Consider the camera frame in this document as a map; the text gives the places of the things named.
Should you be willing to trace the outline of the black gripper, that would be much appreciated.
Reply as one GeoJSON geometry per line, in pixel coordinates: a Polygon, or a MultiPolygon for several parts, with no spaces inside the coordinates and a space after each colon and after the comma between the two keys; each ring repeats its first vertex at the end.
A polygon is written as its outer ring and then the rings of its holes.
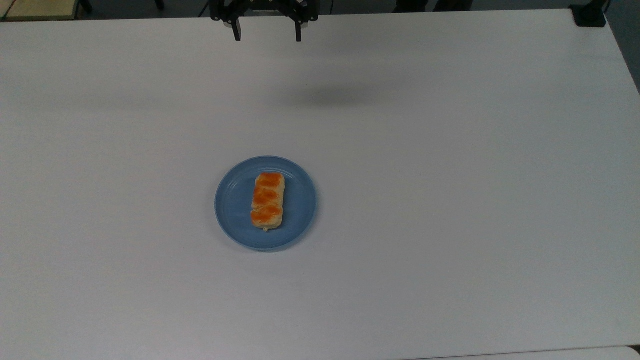
{"type": "Polygon", "coordinates": [[[242,40],[239,19],[249,10],[275,11],[295,22],[295,41],[302,41],[302,25],[318,20],[319,0],[210,0],[210,17],[213,21],[231,22],[234,39],[242,40]]]}

